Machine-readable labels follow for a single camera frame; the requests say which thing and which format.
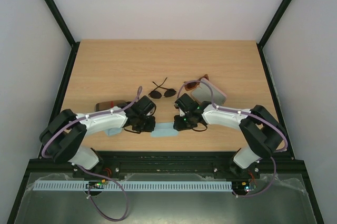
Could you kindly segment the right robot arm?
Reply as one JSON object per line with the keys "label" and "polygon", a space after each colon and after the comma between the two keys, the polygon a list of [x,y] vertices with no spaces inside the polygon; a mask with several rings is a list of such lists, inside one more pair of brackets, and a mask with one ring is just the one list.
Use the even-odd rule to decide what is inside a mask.
{"label": "right robot arm", "polygon": [[239,149],[230,164],[230,173],[237,178],[246,174],[252,163],[281,152],[278,147],[282,142],[285,148],[288,146],[284,127],[261,105],[252,109],[233,109],[209,101],[199,104],[183,94],[174,106],[180,112],[174,117],[176,131],[194,130],[202,124],[221,125],[242,132],[247,147]]}

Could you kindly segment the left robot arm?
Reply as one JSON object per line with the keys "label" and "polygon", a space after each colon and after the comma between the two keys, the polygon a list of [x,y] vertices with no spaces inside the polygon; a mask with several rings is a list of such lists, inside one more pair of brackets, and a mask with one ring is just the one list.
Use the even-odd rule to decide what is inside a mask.
{"label": "left robot arm", "polygon": [[137,134],[153,132],[155,111],[155,103],[147,96],[94,113],[76,114],[70,109],[63,110],[39,136],[43,145],[41,155],[54,163],[69,162],[91,170],[100,158],[93,149],[82,146],[85,137],[129,126]]}

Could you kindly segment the brown rectangular sunglasses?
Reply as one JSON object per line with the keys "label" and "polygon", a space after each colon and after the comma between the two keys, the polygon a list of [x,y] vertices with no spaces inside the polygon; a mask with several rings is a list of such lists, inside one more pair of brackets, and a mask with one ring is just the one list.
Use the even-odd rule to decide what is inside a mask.
{"label": "brown rectangular sunglasses", "polygon": [[191,90],[197,88],[197,87],[199,86],[199,84],[200,84],[201,79],[207,79],[207,80],[209,80],[209,76],[208,76],[207,74],[205,74],[205,75],[203,75],[202,77],[200,77],[200,78],[197,80],[197,82],[191,82],[191,83],[186,84],[186,85],[184,86],[185,90],[186,90],[186,91],[191,91]]}

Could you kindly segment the pink glasses case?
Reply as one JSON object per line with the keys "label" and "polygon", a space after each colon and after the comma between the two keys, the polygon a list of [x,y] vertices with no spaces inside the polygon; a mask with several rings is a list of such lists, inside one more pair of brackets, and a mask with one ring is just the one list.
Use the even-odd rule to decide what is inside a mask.
{"label": "pink glasses case", "polygon": [[191,92],[191,96],[199,103],[211,102],[213,98],[217,105],[223,105],[227,99],[227,95],[207,79],[201,79],[201,83]]}

